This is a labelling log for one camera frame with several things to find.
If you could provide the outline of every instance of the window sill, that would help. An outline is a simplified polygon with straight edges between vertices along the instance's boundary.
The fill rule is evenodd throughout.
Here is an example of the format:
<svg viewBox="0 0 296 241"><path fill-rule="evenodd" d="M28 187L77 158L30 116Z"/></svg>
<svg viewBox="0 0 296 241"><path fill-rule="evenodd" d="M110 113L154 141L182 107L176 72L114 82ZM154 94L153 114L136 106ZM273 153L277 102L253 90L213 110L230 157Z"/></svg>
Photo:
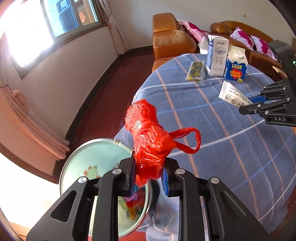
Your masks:
<svg viewBox="0 0 296 241"><path fill-rule="evenodd" d="M60 40L59 42L54 43L52 46L50 46L48 49L42 51L38 57L36 57L33 62L31 62L29 65L27 65L26 67L22 68L17 62L16 60L13 58L13 56L11 56L11 60L12 63L17 71L17 73L19 74L20 78L23 79L37 64L39 64L43 59L45 59L48 55L50 55L51 53L53 53L55 50L57 50L58 48L62 47L63 45L71 42L72 40L81 37L82 35L85 35L91 31L97 30L99 28L103 28L106 27L107 24L103 23L97 26L93 26L87 29L84 29L82 31L79 31L73 35L70 35L62 40Z"/></svg>

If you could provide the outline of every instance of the white milk carton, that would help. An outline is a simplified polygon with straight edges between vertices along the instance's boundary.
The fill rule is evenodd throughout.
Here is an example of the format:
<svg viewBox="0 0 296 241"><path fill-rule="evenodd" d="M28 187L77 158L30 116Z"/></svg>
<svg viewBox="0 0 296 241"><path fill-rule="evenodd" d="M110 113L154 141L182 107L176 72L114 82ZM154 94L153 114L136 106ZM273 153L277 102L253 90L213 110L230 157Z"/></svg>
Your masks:
<svg viewBox="0 0 296 241"><path fill-rule="evenodd" d="M242 82L247 70L248 60L245 49L230 45L226 61L224 77L227 80Z"/></svg>
<svg viewBox="0 0 296 241"><path fill-rule="evenodd" d="M228 53L229 40L209 35L206 70L209 76L223 76Z"/></svg>

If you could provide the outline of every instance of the plastic bag handle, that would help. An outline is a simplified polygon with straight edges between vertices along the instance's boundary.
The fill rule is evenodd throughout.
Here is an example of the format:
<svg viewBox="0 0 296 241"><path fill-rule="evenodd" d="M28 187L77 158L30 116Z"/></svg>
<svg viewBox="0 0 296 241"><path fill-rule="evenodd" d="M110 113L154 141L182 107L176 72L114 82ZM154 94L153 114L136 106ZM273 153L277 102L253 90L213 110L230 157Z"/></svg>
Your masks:
<svg viewBox="0 0 296 241"><path fill-rule="evenodd" d="M179 139L187 136L189 133L195 132L195 139L196 139L196 147L195 149L190 148L189 146L186 146L178 141L175 141L176 147L180 149L181 151L188 153L188 154L195 154L200 149L201 145L201 135L200 131L193 127L183 128L176 131L172 131L169 133L170 137L173 139Z"/></svg>

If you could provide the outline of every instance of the window frame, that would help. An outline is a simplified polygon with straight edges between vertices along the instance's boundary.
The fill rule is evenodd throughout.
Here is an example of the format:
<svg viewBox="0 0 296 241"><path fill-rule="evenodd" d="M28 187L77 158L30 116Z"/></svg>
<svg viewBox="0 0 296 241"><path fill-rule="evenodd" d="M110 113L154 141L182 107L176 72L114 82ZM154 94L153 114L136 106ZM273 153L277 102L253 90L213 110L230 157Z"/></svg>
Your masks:
<svg viewBox="0 0 296 241"><path fill-rule="evenodd" d="M102 10L98 0L90 0L92 2L92 4L93 4L94 11L96 13L96 17L97 17L98 21L94 22L94 23L84 25L84 26L82 25L82 23L80 21L77 10L75 8L73 8L72 4L75 4L74 0L69 0L71 6L73 8L73 12L75 14L75 17L77 19L77 22L78 22L78 28L72 29L72 30L70 30L70 31L56 37L54 35L54 33L53 33L52 27L51 27L50 22L49 22L48 17L47 17L47 12L46 12L46 9L45 9L45 6L44 6L44 0L39 0L39 1L40 1L40 4L41 4L41 9L42 9L42 13L44 15L46 25L48 27L48 30L50 32L50 35L51 35L54 43L49 48L43 50L31 63L29 63L28 65L26 65L24 67L21 67L17 63L15 58L12 55L10 55L11 61L12 61L13 65L14 65L14 67L15 67L15 69L16 69L16 71L17 71L17 73L18 73L18 75L19 75L19 77L21 79L23 79L38 63L40 63L48 55L50 55L51 53L53 53L55 50L59 49L63 45L71 42L72 40L74 40L74 39L76 39L78 37L81 37L84 34L87 34L87 33L91 32L91 31L94 31L94 30L97 30L99 28L103 28L103 27L107 26L106 16L103 13L103 10Z"/></svg>

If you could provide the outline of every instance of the curtain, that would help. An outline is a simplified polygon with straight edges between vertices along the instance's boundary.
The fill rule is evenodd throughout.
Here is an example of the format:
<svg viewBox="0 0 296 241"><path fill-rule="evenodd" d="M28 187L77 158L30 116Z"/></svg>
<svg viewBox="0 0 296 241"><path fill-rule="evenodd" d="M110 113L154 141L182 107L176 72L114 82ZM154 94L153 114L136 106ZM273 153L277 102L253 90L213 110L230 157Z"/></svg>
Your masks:
<svg viewBox="0 0 296 241"><path fill-rule="evenodd" d="M111 30L114 45L118 54L123 54L128 51L128 46L124 40L123 34L112 14L109 0L99 0L105 15L108 18L108 26Z"/></svg>
<svg viewBox="0 0 296 241"><path fill-rule="evenodd" d="M57 160L66 158L69 141L55 133L27 105L24 96L18 90L11 89L3 78L2 62L6 49L5 34L1 38L0 49L0 111L13 121L25 134L36 141Z"/></svg>

